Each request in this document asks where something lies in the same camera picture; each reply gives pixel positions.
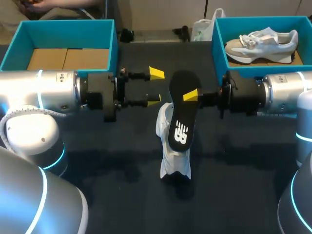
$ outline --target plastic bag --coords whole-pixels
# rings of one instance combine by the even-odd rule
[[[208,41],[213,38],[214,24],[216,18],[226,17],[224,10],[218,8],[214,12],[212,20],[201,19],[194,23],[191,41]]]

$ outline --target white sneaker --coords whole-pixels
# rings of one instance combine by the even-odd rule
[[[298,45],[298,33],[277,33],[271,28],[240,35],[226,43],[228,56],[241,63],[251,63],[255,59],[264,58],[273,62],[291,63],[292,53]]]
[[[160,178],[166,174],[180,172],[191,179],[190,150],[185,152],[173,151],[168,143],[168,132],[173,114],[173,104],[165,103],[158,112],[156,122],[156,135],[160,137],[162,143],[163,160],[160,167]]]

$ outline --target shoe heel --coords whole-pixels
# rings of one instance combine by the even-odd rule
[[[273,62],[280,62],[280,63],[291,63],[292,62],[292,55],[291,54],[273,54],[268,55],[265,57],[268,60]]]

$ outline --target hand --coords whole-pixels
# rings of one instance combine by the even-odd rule
[[[45,13],[57,6],[56,0],[43,0],[39,3],[34,3],[28,6],[28,10],[36,13]]]

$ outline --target blue storage box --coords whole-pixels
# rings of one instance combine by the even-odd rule
[[[93,72],[116,73],[118,42],[113,20],[23,21],[5,54],[0,71],[27,70],[34,50],[39,48],[109,49],[109,52],[106,50],[107,64],[103,65],[106,69],[77,71],[80,76]]]
[[[254,31],[270,27],[279,33],[288,33],[295,29],[298,32],[298,48],[303,65],[277,64],[271,66],[239,66],[229,65],[224,45],[239,35],[248,35]],[[263,77],[267,74],[287,73],[312,70],[312,25],[306,16],[287,17],[229,17],[215,21],[212,39],[212,55],[219,83],[228,70],[239,71],[245,78]]]

